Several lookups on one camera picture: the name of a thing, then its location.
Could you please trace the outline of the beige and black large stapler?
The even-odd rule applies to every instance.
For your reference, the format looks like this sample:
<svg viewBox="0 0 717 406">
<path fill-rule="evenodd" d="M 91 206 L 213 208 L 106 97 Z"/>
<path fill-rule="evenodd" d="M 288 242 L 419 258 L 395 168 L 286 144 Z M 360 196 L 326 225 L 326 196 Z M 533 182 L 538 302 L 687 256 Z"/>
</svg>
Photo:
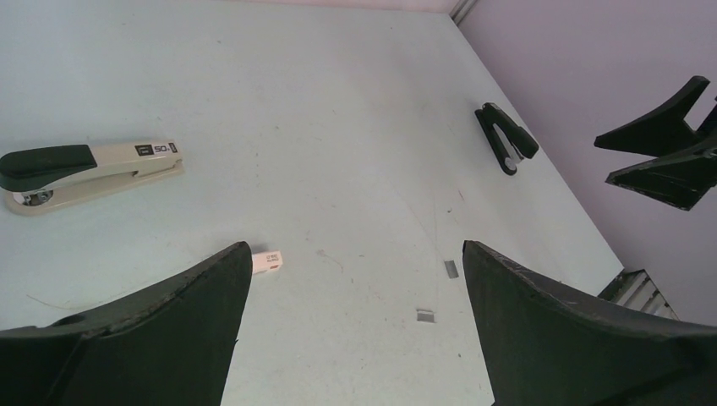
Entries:
<svg viewBox="0 0 717 406">
<path fill-rule="evenodd" d="M 183 173 L 172 140 L 56 145 L 1 157 L 6 207 L 39 216 Z"/>
</svg>

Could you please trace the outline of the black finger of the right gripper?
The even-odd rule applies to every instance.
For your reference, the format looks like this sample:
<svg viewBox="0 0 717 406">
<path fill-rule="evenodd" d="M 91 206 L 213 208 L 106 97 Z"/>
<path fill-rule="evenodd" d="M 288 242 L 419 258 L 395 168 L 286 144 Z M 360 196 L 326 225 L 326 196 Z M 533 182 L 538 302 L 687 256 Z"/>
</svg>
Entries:
<svg viewBox="0 0 717 406">
<path fill-rule="evenodd" d="M 614 171 L 606 182 L 690 211 L 716 186 L 716 141 Z"/>
<path fill-rule="evenodd" d="M 693 76 L 674 96 L 643 116 L 598 136 L 594 146 L 661 157 L 694 146 L 716 133 L 716 113 L 712 112 L 692 129 L 685 121 L 698 98 L 709 85 L 703 76 Z"/>
</svg>

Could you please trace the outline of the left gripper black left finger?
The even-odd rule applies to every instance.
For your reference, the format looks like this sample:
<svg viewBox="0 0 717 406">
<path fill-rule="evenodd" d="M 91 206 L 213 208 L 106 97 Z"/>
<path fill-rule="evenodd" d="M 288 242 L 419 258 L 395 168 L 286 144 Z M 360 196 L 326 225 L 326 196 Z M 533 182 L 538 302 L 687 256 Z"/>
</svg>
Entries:
<svg viewBox="0 0 717 406">
<path fill-rule="evenodd" d="M 2 331 L 2 404 L 218 405 L 252 265 L 238 242 L 111 303 Z"/>
</svg>

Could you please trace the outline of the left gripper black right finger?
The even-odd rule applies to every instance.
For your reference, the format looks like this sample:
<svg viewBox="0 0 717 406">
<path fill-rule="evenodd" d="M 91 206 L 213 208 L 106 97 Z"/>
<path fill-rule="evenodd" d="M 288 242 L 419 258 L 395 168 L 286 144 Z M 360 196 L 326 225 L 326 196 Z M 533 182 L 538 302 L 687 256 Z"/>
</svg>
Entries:
<svg viewBox="0 0 717 406">
<path fill-rule="evenodd" d="M 496 404 L 715 404 L 714 327 L 613 304 L 478 241 L 462 262 Z"/>
</svg>

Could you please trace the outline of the metal staple strip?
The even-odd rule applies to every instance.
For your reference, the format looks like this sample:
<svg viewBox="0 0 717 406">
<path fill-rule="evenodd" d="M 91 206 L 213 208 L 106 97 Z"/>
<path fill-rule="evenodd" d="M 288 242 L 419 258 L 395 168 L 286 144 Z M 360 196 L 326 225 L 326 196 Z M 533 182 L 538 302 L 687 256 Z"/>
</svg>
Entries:
<svg viewBox="0 0 717 406">
<path fill-rule="evenodd" d="M 450 279 L 459 278 L 459 271 L 455 261 L 445 261 L 446 274 Z"/>
<path fill-rule="evenodd" d="M 416 309 L 417 322 L 435 324 L 435 312 L 427 309 Z"/>
</svg>

